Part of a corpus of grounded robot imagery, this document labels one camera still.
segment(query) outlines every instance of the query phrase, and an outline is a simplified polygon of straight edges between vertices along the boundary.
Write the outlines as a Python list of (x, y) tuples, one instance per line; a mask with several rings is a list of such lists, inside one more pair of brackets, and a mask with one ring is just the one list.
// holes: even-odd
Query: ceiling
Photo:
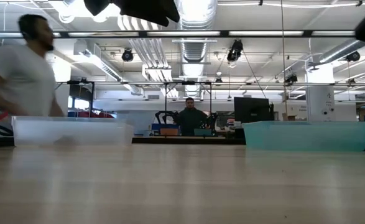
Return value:
[[(25, 0), (17, 2), (9, 1), (0, 2), (0, 30), (16, 31), (16, 21), (23, 14), (40, 14), (49, 19), (49, 23), (53, 30), (70, 30), (70, 31), (99, 31), (99, 30), (119, 30), (117, 17), (110, 17), (106, 22), (97, 23), (91, 18), (77, 17), (69, 24), (63, 24), (58, 19), (58, 12), (51, 9), (52, 6), (46, 1), (36, 1), (35, 4)], [(219, 0), (219, 4), (231, 2), (258, 3), (259, 1), (229, 1)], [(280, 1), (266, 0), (268, 3), (280, 3)], [(321, 1), (321, 0), (289, 0), (284, 4), (294, 5), (329, 5), (329, 4), (346, 4), (357, 1)], [(347, 29), (353, 30), (358, 22), (365, 16), (365, 5), (360, 7), (336, 7), (326, 9), (299, 9), (284, 8), (283, 10), (284, 29), (310, 29), (310, 30), (328, 30), (328, 29)], [(165, 30), (177, 29), (177, 25), (173, 22)], [(281, 7), (275, 6), (220, 6), (218, 5), (214, 30), (282, 30), (282, 10)], [(237, 66), (229, 68), (225, 53), (231, 47), (234, 39), (217, 38), (216, 43), (211, 43), (208, 54), (206, 56), (209, 65), (205, 65), (204, 80), (214, 81), (216, 72), (221, 72), (224, 82), (248, 82), (255, 81), (253, 73), (249, 66), (252, 67), (256, 78), (261, 82), (275, 82), (275, 76), (278, 75), (285, 67), (296, 62), (298, 59), (311, 54), (321, 54), (333, 47), (343, 43), (344, 38), (245, 38), (242, 39), (244, 46), (244, 54), (247, 56), (238, 60)], [(78, 64), (79, 74), (86, 76), (89, 80), (94, 81), (112, 81), (106, 78), (106, 74), (96, 66), (81, 62), (80, 55), (73, 55), (73, 43), (75, 40), (56, 40), (55, 46), (57, 50), (64, 56), (73, 60)], [(130, 81), (145, 81), (141, 74), (142, 62), (135, 54), (132, 62), (123, 62), (121, 55), (125, 48), (130, 46), (127, 39), (91, 39), (97, 43), (107, 60), (112, 63), (124, 76)], [(167, 61), (172, 67), (172, 77), (178, 78), (181, 75), (181, 58), (180, 47), (176, 43), (172, 43), (172, 39), (162, 39), (162, 47), (167, 56)], [(365, 47), (358, 50), (361, 54), (361, 60), (365, 60)], [(346, 62), (333, 62), (335, 71), (342, 70), (347, 67)], [(365, 72), (365, 62), (360, 63), (353, 68), (335, 72), (335, 80), (340, 81), (345, 78), (352, 77)], [(304, 71), (297, 71), (298, 80), (304, 81)], [(107, 89), (117, 89), (123, 87), (106, 86)]]

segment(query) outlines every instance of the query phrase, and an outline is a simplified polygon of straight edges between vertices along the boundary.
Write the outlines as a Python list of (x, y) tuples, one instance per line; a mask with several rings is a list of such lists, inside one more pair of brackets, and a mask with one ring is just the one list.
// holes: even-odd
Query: desk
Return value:
[(0, 224), (365, 223), (365, 153), (0, 150)]

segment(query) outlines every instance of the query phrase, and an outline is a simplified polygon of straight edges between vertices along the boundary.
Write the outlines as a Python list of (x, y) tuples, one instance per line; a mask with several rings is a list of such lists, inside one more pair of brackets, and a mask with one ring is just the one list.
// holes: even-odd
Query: computer monitor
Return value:
[(234, 119), (242, 123), (273, 121), (273, 105), (269, 105), (268, 99), (235, 97)]

